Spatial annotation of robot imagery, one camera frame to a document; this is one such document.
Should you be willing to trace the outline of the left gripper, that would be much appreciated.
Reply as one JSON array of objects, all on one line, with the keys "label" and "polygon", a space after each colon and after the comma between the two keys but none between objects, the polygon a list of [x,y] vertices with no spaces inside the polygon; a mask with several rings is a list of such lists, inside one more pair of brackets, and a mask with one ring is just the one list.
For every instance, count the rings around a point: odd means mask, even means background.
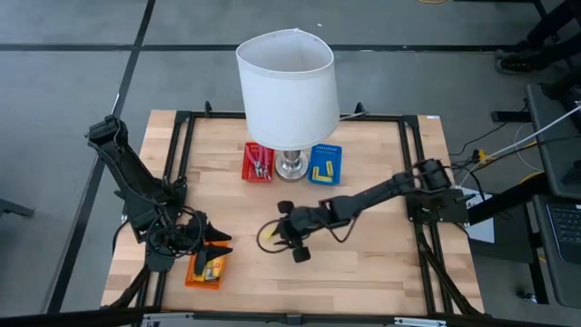
[{"label": "left gripper", "polygon": [[206,213],[188,210],[183,213],[191,216],[187,224],[163,223],[160,215],[148,227],[145,264],[150,271],[167,272],[175,260],[196,254],[194,274],[202,275],[208,262],[232,252],[230,247],[205,245],[205,232],[209,243],[231,240],[230,235],[207,223]]}]

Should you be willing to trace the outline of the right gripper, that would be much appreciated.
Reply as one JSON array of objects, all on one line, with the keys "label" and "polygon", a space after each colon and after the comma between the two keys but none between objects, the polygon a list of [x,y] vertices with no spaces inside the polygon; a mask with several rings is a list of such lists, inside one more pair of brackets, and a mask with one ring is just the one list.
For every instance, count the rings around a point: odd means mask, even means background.
[{"label": "right gripper", "polygon": [[[279,235],[285,241],[298,240],[336,222],[331,210],[325,206],[295,207],[292,201],[280,201],[277,207],[279,213],[282,214],[279,221]],[[304,263],[311,258],[310,250],[306,246],[294,247],[292,256],[295,263]]]}]

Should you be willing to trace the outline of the orange plastic basket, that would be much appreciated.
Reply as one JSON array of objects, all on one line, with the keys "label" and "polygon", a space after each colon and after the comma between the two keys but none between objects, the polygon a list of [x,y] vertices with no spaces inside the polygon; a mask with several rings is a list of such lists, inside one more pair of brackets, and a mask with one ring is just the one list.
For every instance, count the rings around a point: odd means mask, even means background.
[{"label": "orange plastic basket", "polygon": [[225,267],[226,267],[226,260],[224,271],[222,273],[222,277],[220,279],[215,279],[213,281],[206,282],[204,281],[204,272],[202,275],[195,275],[194,274],[194,259],[195,255],[193,255],[189,261],[188,270],[185,277],[184,285],[186,287],[192,288],[201,288],[201,289],[209,289],[209,290],[219,290],[222,286],[222,278],[224,276]]}]

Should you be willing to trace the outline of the red plastic basket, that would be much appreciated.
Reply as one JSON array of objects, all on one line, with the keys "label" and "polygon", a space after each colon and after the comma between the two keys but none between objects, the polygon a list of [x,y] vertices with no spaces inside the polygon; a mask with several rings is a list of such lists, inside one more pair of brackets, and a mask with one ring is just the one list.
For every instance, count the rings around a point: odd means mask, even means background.
[{"label": "red plastic basket", "polygon": [[[249,161],[249,159],[246,157],[246,145],[247,144],[258,144],[258,143],[247,142],[244,145],[244,157],[243,157],[242,169],[241,169],[242,180],[249,182],[249,183],[269,183],[270,181],[256,177],[255,172],[254,172],[254,168],[253,168],[251,162]],[[272,180],[275,152],[272,149],[270,149],[270,150],[271,150],[271,180]]]}]

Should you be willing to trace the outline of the blue plastic basket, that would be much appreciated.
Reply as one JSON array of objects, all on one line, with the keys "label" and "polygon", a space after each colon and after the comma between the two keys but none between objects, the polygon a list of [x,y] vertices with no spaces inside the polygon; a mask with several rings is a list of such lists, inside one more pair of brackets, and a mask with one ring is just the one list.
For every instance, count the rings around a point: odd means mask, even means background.
[{"label": "blue plastic basket", "polygon": [[[311,183],[317,183],[328,186],[336,186],[340,184],[341,178],[341,160],[342,148],[332,144],[317,144],[310,150],[310,168],[308,171],[308,180]],[[322,183],[312,180],[313,166],[319,167],[319,176],[327,176],[326,162],[332,161],[334,176],[332,183]]]}]

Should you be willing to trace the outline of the table lamp white shade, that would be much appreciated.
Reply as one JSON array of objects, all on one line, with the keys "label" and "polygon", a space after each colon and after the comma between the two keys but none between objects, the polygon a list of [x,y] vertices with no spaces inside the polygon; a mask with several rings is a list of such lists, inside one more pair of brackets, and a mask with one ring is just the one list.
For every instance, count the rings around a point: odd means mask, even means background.
[{"label": "table lamp white shade", "polygon": [[275,150],[286,182],[306,176],[307,149],[331,136],[340,120],[334,53],[299,28],[256,36],[235,51],[253,141]]}]

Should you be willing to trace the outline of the white paper label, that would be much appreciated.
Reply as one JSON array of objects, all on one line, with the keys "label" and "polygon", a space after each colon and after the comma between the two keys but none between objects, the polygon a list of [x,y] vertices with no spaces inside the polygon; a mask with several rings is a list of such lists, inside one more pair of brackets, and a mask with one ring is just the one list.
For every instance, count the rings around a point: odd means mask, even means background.
[{"label": "white paper label", "polygon": [[[479,191],[474,189],[461,187],[460,190],[464,195],[472,195],[472,198],[467,201],[468,209],[482,203],[491,197],[491,194],[489,193],[483,193],[483,196],[481,196]],[[470,240],[481,241],[485,243],[495,242],[495,228],[493,218],[488,218],[480,223],[465,223],[464,227],[468,232]]]}]

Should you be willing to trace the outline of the black stand foot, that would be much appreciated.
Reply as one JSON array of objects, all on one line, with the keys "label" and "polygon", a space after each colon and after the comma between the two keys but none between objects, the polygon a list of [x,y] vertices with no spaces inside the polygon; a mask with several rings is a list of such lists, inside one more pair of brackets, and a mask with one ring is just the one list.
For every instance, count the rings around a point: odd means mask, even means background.
[{"label": "black stand foot", "polygon": [[4,214],[10,213],[26,218],[32,218],[34,216],[34,209],[0,199],[0,217]]}]

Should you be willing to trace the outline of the black keyboard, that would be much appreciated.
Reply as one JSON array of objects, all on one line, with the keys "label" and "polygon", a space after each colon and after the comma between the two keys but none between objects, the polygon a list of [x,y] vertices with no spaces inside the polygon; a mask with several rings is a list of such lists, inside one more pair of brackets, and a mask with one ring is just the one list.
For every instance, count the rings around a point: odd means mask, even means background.
[{"label": "black keyboard", "polygon": [[549,203],[547,212],[559,256],[581,264],[581,204]]}]

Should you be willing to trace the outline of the black desk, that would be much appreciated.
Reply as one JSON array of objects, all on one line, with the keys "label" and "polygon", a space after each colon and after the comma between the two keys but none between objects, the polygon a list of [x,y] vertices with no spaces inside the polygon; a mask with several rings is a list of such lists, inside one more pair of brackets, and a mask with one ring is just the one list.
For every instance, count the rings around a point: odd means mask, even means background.
[{"label": "black desk", "polygon": [[556,301],[581,309],[581,264],[565,262],[559,256],[549,221],[549,203],[581,204],[581,94],[557,90],[550,84],[530,84],[526,88],[531,123],[544,172],[492,196],[468,210],[471,223],[480,223],[497,213],[532,203],[538,232],[525,221],[531,248],[531,276],[539,303],[547,302],[547,292],[537,259],[544,250]]}]

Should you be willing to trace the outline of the person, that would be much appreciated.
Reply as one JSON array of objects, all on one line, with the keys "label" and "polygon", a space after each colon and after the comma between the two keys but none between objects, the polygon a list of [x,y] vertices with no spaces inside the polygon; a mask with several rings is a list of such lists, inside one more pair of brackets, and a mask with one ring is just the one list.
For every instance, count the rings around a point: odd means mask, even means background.
[{"label": "person", "polygon": [[541,71],[554,62],[581,53],[581,31],[565,41],[545,45],[545,40],[555,35],[570,21],[581,18],[581,0],[564,0],[546,14],[517,44],[517,50],[507,52],[497,49],[495,68],[501,74],[523,74]]}]

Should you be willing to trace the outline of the silver aluminium bracket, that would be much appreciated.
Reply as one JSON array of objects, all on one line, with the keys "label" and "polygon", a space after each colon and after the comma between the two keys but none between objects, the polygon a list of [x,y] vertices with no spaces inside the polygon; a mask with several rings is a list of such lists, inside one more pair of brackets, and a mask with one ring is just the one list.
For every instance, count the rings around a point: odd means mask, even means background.
[{"label": "silver aluminium bracket", "polygon": [[395,317],[394,324],[404,327],[448,327],[446,321],[410,317]]},{"label": "silver aluminium bracket", "polygon": [[143,316],[140,327],[162,327],[167,322],[187,322],[193,317],[192,312],[158,312]]}]

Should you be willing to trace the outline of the black aluminium frame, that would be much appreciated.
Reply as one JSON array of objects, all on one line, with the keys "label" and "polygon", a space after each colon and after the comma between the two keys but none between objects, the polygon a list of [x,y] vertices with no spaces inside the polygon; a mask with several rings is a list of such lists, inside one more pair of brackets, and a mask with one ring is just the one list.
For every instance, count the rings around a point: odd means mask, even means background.
[{"label": "black aluminium frame", "polygon": [[142,305],[196,316],[315,314],[344,320],[427,314],[414,226],[402,198],[368,209],[354,228],[314,233],[307,241],[311,258],[305,263],[294,262],[291,253],[268,254],[265,249],[279,201],[313,206],[334,195],[361,192],[419,159],[445,159],[439,119],[381,116],[341,122],[330,137],[342,149],[341,180],[335,187],[305,180],[243,181],[248,138],[240,113],[194,116],[187,202],[231,236],[232,251],[219,289],[187,286],[189,261],[181,258],[167,274],[150,277]]}]

